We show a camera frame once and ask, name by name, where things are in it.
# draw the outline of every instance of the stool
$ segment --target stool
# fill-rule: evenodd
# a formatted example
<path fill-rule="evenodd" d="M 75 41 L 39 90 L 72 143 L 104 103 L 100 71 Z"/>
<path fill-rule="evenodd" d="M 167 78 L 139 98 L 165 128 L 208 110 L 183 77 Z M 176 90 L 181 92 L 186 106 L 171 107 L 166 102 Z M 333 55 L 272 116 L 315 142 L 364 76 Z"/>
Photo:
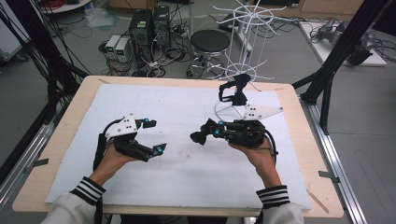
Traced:
<path fill-rule="evenodd" d="M 224 74 L 224 63 L 215 58 L 225 52 L 230 46 L 230 38 L 216 30 L 197 31 L 191 36 L 191 49 L 199 56 L 190 62 L 187 76 L 198 78 L 212 73 L 215 77 Z"/>

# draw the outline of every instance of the floor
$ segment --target floor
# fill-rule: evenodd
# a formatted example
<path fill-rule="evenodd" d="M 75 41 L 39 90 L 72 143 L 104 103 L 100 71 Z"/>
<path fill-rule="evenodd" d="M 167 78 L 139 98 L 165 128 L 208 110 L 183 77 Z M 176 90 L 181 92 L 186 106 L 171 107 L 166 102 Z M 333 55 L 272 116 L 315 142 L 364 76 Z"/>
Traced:
<path fill-rule="evenodd" d="M 221 18 L 223 12 L 211 6 L 197 6 L 194 27 L 216 26 L 211 17 Z M 106 60 L 98 51 L 99 45 L 112 34 L 123 34 L 130 15 L 116 13 L 114 26 L 89 28 L 80 9 L 58 15 L 64 27 L 67 46 L 73 50 L 92 74 L 106 73 Z M 292 26 L 279 31 L 280 35 L 269 38 L 264 56 L 267 63 L 258 73 L 274 77 L 267 82 L 293 83 L 314 73 L 321 62 L 310 47 L 303 32 Z M 396 43 L 396 37 L 375 32 L 382 40 Z M 65 55 L 58 38 L 54 38 L 61 53 Z M 166 67 L 163 78 L 187 78 L 188 62 Z M 348 180 L 358 198 L 368 223 L 396 223 L 396 63 L 385 67 L 342 66 L 333 81 L 329 113 L 329 132 Z M 303 93 L 306 87 L 296 90 Z M 33 120 L 47 101 L 47 84 L 31 61 L 12 60 L 0 67 L 0 164 L 18 144 Z M 2 223 L 39 223 L 45 214 L 17 213 L 12 201 L 18 188 L 0 209 Z M 184 219 L 173 223 L 185 223 Z M 306 218 L 306 223 L 350 223 L 347 215 L 341 218 Z M 231 218 L 229 223 L 242 223 L 242 218 Z"/>

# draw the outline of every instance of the person's right hand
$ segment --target person's right hand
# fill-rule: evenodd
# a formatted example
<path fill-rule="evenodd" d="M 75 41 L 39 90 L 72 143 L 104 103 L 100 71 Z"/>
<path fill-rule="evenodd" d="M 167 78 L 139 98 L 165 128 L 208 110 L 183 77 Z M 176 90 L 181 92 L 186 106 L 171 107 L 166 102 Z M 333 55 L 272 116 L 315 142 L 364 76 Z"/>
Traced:
<path fill-rule="evenodd" d="M 266 188 L 282 185 L 271 155 L 271 144 L 267 138 L 264 138 L 263 143 L 257 148 L 241 147 L 231 143 L 228 145 L 245 153 Z"/>

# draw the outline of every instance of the black and white striped cuff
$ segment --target black and white striped cuff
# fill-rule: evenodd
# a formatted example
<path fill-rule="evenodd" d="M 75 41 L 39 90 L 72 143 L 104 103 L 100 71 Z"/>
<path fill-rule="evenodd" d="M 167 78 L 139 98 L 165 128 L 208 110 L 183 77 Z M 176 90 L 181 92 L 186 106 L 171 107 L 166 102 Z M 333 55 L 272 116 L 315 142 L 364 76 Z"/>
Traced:
<path fill-rule="evenodd" d="M 72 194 L 76 194 L 82 200 L 90 205 L 95 205 L 96 202 L 106 192 L 104 188 L 97 185 L 88 177 L 83 177 L 75 189 L 70 191 Z"/>
<path fill-rule="evenodd" d="M 262 208 L 268 209 L 271 207 L 279 207 L 282 204 L 290 203 L 288 187 L 286 185 L 273 187 L 269 189 L 262 189 L 256 191 L 260 200 L 262 201 Z"/>

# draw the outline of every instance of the cardboard box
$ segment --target cardboard box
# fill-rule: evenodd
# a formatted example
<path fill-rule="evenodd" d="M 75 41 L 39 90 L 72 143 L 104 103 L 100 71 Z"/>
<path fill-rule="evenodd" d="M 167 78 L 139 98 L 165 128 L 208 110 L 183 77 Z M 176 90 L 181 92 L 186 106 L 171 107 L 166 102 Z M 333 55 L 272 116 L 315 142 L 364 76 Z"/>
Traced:
<path fill-rule="evenodd" d="M 137 8 L 154 9 L 157 5 L 157 0 L 109 0 L 111 8 L 135 10 Z"/>

